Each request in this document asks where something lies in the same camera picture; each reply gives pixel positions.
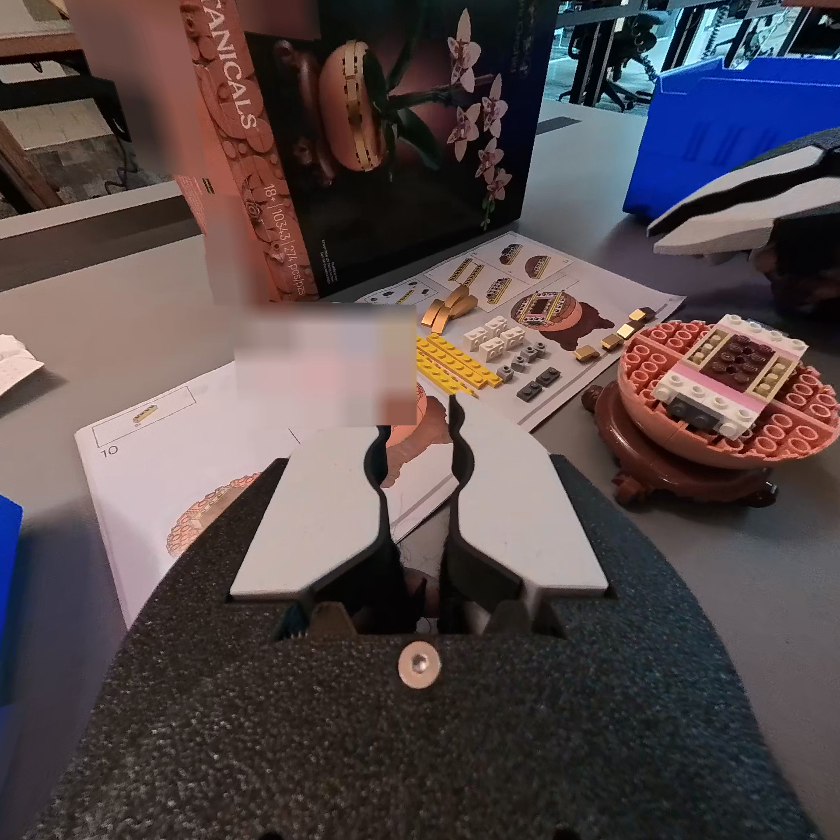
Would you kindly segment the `black orchid print set box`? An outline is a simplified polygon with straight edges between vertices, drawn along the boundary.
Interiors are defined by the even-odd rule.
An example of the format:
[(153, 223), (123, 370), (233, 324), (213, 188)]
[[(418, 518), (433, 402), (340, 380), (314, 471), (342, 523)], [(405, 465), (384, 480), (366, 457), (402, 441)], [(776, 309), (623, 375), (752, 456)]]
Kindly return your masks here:
[(521, 214), (558, 2), (179, 2), (209, 269), (325, 298)]

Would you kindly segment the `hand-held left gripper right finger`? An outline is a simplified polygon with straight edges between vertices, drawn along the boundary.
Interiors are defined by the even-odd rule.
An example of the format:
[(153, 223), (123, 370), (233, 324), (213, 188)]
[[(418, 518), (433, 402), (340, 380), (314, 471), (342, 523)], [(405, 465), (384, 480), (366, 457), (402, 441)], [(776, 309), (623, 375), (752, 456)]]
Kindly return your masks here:
[(467, 601), (538, 605), (608, 582), (549, 451), (474, 396), (449, 397), (448, 577)]

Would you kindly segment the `brick flowerpot model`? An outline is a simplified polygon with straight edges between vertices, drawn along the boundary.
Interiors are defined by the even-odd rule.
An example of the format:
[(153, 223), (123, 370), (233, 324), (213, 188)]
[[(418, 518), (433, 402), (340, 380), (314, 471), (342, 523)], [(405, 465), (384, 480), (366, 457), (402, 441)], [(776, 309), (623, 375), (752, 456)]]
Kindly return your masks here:
[(667, 492), (774, 504), (773, 469), (838, 440), (837, 394), (803, 362), (807, 348), (736, 314), (646, 323), (624, 343), (615, 381), (581, 396), (616, 461), (616, 501)]

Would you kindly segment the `blue plastic bin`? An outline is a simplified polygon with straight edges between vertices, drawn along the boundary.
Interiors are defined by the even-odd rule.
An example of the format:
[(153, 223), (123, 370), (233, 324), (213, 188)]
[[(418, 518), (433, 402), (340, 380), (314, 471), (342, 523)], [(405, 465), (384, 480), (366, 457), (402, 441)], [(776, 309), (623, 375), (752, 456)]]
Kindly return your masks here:
[(11, 702), (15, 635), (15, 587), (23, 509), (1, 496), (1, 708)]
[(837, 59), (723, 58), (661, 74), (623, 210), (651, 221), (736, 166), (839, 120)]

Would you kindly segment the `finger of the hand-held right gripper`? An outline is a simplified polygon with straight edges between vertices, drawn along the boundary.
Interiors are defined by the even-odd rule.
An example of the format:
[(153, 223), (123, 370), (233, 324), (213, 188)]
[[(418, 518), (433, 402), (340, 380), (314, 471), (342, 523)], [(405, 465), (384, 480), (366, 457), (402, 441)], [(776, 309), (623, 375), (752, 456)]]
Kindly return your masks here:
[(823, 177), (769, 198), (698, 215), (661, 237), (654, 252), (665, 256), (708, 256), (752, 250), (770, 242), (783, 220), (810, 221), (838, 212), (839, 179)]
[(681, 199), (651, 222), (647, 236), (668, 234), (693, 217), (776, 197), (826, 177), (838, 177), (837, 142), (788, 143)]

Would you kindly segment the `white paper sheet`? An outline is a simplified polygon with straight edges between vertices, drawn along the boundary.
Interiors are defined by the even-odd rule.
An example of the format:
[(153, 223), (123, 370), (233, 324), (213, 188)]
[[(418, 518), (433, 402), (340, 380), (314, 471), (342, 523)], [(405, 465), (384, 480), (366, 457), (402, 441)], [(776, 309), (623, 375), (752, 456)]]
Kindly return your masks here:
[(38, 361), (15, 336), (1, 335), (1, 395), (44, 366), (44, 363)]

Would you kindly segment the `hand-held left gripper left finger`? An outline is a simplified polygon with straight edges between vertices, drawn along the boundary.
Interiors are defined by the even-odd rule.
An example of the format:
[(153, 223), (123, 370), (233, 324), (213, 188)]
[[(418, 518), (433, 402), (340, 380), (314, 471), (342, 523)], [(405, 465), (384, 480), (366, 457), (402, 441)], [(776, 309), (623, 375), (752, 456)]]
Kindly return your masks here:
[(382, 491), (388, 426), (327, 427), (292, 450), (230, 588), (237, 601), (309, 600), (393, 547)]

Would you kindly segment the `brick set instruction booklet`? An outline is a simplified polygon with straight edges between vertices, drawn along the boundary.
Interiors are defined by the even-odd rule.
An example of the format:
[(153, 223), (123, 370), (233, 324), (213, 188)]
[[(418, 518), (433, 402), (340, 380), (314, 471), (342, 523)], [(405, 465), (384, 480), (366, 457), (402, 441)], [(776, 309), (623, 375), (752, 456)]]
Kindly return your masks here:
[[(684, 301), (519, 234), (504, 234), (362, 298), (414, 308), (421, 319), (434, 300), (468, 285), (477, 308), (451, 322), (444, 339), (461, 346), (463, 333), (503, 316), (522, 327), (525, 343), (548, 344), (544, 358), (509, 383), (484, 386), (479, 399), (532, 431), (612, 364), (601, 340), (637, 308), (668, 319)], [(592, 345), (599, 360), (579, 363), (573, 351)], [(517, 391), (547, 367), (562, 377), (530, 403)], [(383, 490), (392, 535), (400, 540), (440, 507), (456, 486), (453, 446), (446, 433), (448, 396), (417, 376), (413, 430), (388, 442)], [(80, 459), (98, 516), (122, 616), (127, 627), (173, 563), (274, 459), (285, 458), (311, 433), (252, 428), (238, 403), (235, 365), (226, 364), (76, 433)]]

